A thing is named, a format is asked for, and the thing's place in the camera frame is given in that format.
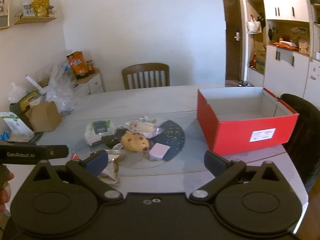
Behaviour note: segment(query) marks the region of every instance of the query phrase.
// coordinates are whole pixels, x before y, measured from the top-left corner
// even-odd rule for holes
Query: sticker
[[[273,134],[275,133],[276,128],[267,129],[267,130],[260,130],[252,132],[251,138],[249,142],[256,142],[271,139]]]

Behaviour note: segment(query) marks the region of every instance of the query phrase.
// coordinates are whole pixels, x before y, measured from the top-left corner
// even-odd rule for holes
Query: photo frame
[[[0,30],[10,26],[10,0],[0,0]]]

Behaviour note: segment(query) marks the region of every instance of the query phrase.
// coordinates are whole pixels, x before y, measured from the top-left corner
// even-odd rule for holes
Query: black chair
[[[320,174],[320,111],[291,94],[283,94],[280,99],[299,113],[290,140],[283,146],[309,192]]]

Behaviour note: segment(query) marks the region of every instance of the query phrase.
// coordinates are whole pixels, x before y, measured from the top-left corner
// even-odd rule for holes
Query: cardboard box
[[[209,149],[219,155],[286,143],[298,116],[264,88],[198,90],[197,118]]]
[[[34,132],[49,132],[61,123],[55,102],[46,102],[22,112],[21,120]]]

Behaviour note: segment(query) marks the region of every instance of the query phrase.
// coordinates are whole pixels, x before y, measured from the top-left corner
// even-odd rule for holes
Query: floor
[[[240,81],[238,80],[226,80],[226,85],[225,87],[237,87],[239,85]]]
[[[320,176],[309,192],[309,206],[297,236],[301,240],[320,240]]]

